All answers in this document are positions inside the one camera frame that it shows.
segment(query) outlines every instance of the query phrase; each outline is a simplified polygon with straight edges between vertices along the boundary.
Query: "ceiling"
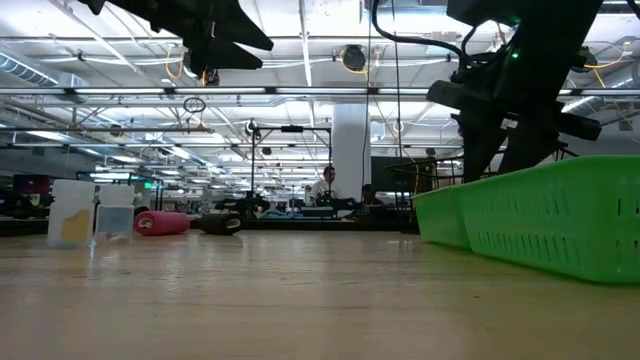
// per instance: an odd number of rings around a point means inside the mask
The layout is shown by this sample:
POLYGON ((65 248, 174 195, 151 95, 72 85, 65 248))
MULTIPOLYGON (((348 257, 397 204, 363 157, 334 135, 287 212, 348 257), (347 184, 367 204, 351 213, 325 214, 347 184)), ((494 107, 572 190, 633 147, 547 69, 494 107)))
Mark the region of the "ceiling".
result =
MULTIPOLYGON (((0 53, 11 54, 47 76, 62 78, 61 74, 73 74, 86 81, 86 85, 90 87, 200 86, 199 81, 189 77, 187 71, 180 70, 180 59, 184 49, 181 47, 180 39, 174 35, 165 31, 153 33, 145 20, 115 6, 107 5, 102 14, 96 17, 88 7, 77 1, 68 1, 68 9, 72 15, 62 9, 62 0, 57 2, 58 6, 54 6, 52 2, 56 0, 3 2, 3 11, 0 13, 0 53), (101 44, 96 37, 105 39, 111 49, 101 44)), ((221 87, 363 88, 367 86, 367 79, 363 74, 351 73, 344 68, 339 59, 334 61, 334 55, 339 55, 346 45, 352 44, 360 45, 365 53, 374 54, 372 56, 375 59, 372 59, 374 61, 369 77, 370 84, 376 87, 427 88, 436 80, 447 79, 457 67, 455 63, 447 62, 439 49, 407 44, 396 47, 394 43, 379 37, 375 30, 370 30, 367 15, 362 16, 360 13, 358 0, 239 2, 247 15, 273 39, 275 47, 271 52, 247 48, 263 60, 263 69, 221 70, 221 87), (305 10, 302 17, 301 2, 305 10), (307 42, 301 38, 303 25, 307 30, 307 42), (373 35, 371 39, 368 38, 370 31, 373 35), (308 62, 304 57, 305 46, 308 46, 308 62)), ((395 22, 391 16, 383 15, 380 24, 387 30, 395 28, 400 33, 430 33, 432 36, 453 33, 458 39, 458 46, 460 39, 470 29, 444 15, 416 16, 410 12, 398 14, 395 22)), ((504 28, 504 31, 509 36, 509 29, 504 28)), ((623 71, 635 61, 635 56, 640 51, 640 42, 635 41, 639 32, 640 21, 633 15, 598 17, 586 45, 603 64, 618 60, 621 54, 625 55, 622 61, 601 70, 605 82, 610 76, 623 71)), ((487 23, 478 29, 468 45, 468 52, 487 51, 499 46, 500 41, 497 24, 487 23)), ((0 72, 0 83, 4 87, 33 86, 5 72, 0 72)), ((566 87, 600 87, 600 84, 593 73, 572 73, 566 87)), ((154 128, 157 130, 153 132, 125 133, 118 137, 109 133, 80 133, 73 136, 68 134, 69 138, 65 140, 23 134, 20 135, 19 141, 142 144, 124 149, 91 149, 101 155, 96 156, 96 161, 99 162, 104 160, 102 155, 123 156, 126 153, 126 156, 142 159, 145 163, 156 160, 155 164, 158 166, 225 166, 233 170, 225 170, 221 175, 184 168, 179 171, 181 179, 165 178, 183 181, 184 176, 187 176, 187 179, 209 176, 218 179, 219 184, 229 185, 241 182, 239 180, 242 176, 238 174, 246 172, 244 169, 249 165, 246 161, 249 149, 230 147, 230 144, 247 143, 245 126, 249 121, 254 121, 259 126, 330 127, 333 107, 346 101, 340 96, 217 95, 204 97, 207 109, 200 114, 190 115, 183 109, 183 102, 188 97, 190 96, 113 97, 97 94, 84 98, 81 104, 74 104, 68 99, 25 94, 5 98, 3 111, 7 111, 7 114, 0 117, 0 121, 6 126, 47 127, 70 126, 74 124, 75 119, 76 123, 82 122, 81 126, 90 128, 106 128, 115 124, 125 128, 154 128), (19 114, 16 113, 18 105, 21 109, 19 114), (186 127, 191 130, 199 124, 203 124, 209 132, 171 132, 186 127), (176 143, 184 145, 183 149, 188 152, 189 160, 173 153, 162 153, 158 148, 160 144, 166 144, 166 148, 171 148, 171 144, 176 143), (145 144, 155 144, 155 147, 144 147, 145 144), (212 147, 191 148, 188 147, 189 144, 212 144, 212 147)), ((406 154, 422 156, 427 146, 441 147, 440 154, 449 154, 461 144, 457 125, 450 120, 450 114, 454 111, 426 103, 422 101, 423 98, 403 98, 400 106, 403 121, 402 141, 415 145, 406 149, 406 154)), ((381 131, 379 135, 382 136, 374 143, 372 155, 397 156, 398 150, 394 148, 394 137, 398 136, 398 126, 395 124, 398 118, 397 102, 392 96, 375 100, 370 101, 369 112, 371 121, 378 125, 371 128, 381 131)), ((365 98, 354 97, 349 101, 364 102, 365 98)), ((610 116, 606 114, 607 111, 611 111, 611 106, 604 108, 602 112, 592 114, 592 117, 599 119, 610 116)), ((616 131, 607 131, 607 139, 635 138, 634 131, 620 132, 617 131, 617 127, 614 130, 616 131)), ((274 143, 284 146, 274 147, 272 155, 261 155, 261 159, 313 158, 321 164, 328 156, 323 140, 328 141, 326 134, 283 134, 275 131, 264 140, 263 145, 274 143), (297 144, 298 147, 287 147, 289 144, 297 144)), ((625 144, 625 153, 636 153, 637 149, 640 149, 637 148, 640 145, 635 141, 625 144)), ((114 163, 119 165, 130 165, 113 158, 109 161, 115 161, 114 163)), ((156 170, 156 175, 163 174, 156 170)), ((313 182, 316 169, 313 164, 305 164, 301 169, 264 169, 261 176, 264 176, 265 184, 299 186, 313 182)))

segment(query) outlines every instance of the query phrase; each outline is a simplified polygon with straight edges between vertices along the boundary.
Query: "clear plastic container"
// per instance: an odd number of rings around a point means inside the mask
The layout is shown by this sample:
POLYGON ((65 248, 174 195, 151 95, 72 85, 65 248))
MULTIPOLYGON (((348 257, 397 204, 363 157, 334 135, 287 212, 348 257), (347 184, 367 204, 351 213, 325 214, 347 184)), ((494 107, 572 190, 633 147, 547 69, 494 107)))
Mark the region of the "clear plastic container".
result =
POLYGON ((98 193, 96 243, 131 242, 133 240, 134 187, 105 185, 98 193))
POLYGON ((49 213, 47 244, 55 248, 86 245, 93 234, 95 184, 56 180, 49 213))

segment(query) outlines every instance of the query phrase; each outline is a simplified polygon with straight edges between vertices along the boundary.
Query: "green plastic basket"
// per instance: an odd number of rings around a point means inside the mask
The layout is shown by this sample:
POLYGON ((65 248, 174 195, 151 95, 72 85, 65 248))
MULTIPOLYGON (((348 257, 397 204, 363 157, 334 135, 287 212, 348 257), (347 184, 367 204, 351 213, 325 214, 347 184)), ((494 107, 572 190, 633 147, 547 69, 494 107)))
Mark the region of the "green plastic basket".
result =
POLYGON ((413 198, 422 239, 470 249, 467 232, 456 202, 455 187, 447 187, 413 198))
POLYGON ((640 157, 566 160, 456 192, 478 254, 594 282, 640 283, 640 157))

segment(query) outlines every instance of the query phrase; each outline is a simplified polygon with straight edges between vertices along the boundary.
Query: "table surface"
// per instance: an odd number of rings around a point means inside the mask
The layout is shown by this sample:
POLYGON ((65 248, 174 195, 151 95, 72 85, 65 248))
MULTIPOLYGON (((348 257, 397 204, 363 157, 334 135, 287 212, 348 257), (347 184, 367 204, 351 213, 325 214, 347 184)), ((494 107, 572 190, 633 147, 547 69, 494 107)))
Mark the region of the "table surface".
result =
POLYGON ((1 359, 638 359, 639 305, 394 233, 0 242, 1 359))

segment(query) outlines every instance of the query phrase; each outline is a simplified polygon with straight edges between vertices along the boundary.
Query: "pink foam roll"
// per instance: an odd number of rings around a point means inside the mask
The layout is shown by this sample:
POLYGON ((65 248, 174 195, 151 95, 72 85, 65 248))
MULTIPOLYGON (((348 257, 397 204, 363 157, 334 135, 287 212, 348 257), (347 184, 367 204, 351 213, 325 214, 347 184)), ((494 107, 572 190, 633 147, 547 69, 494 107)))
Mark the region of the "pink foam roll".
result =
POLYGON ((143 236, 162 236, 182 234, 189 230, 191 220, 186 214, 145 211, 136 216, 136 232, 143 236))

